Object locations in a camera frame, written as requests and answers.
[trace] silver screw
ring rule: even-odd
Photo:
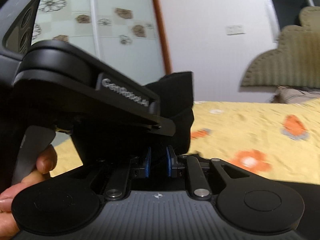
[[[107,192],[106,192],[106,195],[108,197],[119,197],[121,196],[122,192],[118,189],[109,189]]]
[[[193,193],[198,197],[206,197],[210,194],[210,191],[205,188],[198,188]]]

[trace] light switch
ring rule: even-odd
[[[227,35],[245,34],[243,25],[230,25],[226,27]]]

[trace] human hand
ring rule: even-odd
[[[57,154],[50,145],[39,155],[36,169],[30,175],[25,177],[21,183],[13,185],[0,194],[0,240],[8,240],[19,231],[11,214],[13,198],[23,189],[48,179],[49,171],[52,171],[56,165]]]

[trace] wooden door frame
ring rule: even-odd
[[[157,21],[158,30],[159,30],[159,37],[160,37],[160,43],[161,43],[161,49],[162,49],[162,55],[163,55],[163,61],[164,61],[164,70],[166,75],[168,75],[172,73],[172,68],[171,68],[168,41],[167,41],[167,36],[165,34],[164,21],[162,18],[160,0],[153,0],[153,7],[155,10],[156,21]]]

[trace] bed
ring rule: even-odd
[[[320,184],[320,99],[195,102],[193,111],[189,154],[220,158],[268,179]],[[52,176],[82,165],[70,139],[55,149]]]

